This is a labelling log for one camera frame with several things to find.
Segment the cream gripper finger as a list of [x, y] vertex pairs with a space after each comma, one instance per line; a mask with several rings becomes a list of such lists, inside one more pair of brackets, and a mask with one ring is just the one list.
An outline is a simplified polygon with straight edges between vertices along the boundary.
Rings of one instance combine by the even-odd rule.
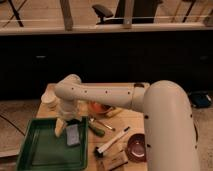
[[59, 137], [62, 134], [63, 130], [66, 128], [66, 126], [67, 122], [61, 118], [58, 118], [55, 124], [55, 135]]

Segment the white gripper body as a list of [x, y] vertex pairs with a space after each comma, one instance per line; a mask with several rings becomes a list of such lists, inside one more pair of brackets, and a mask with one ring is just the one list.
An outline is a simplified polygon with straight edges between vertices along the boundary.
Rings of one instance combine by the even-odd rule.
[[82, 116], [79, 114], [76, 100], [60, 100], [58, 107], [58, 116], [65, 121], [71, 121], [73, 119], [79, 121], [82, 120]]

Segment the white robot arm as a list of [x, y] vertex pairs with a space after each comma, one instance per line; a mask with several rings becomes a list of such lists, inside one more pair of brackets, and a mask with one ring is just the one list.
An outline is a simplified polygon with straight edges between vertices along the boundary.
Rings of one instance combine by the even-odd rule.
[[143, 113], [148, 171], [200, 171], [190, 101], [178, 84], [168, 80], [148, 87], [84, 84], [71, 74], [55, 85], [55, 94], [64, 115], [74, 112], [77, 100]]

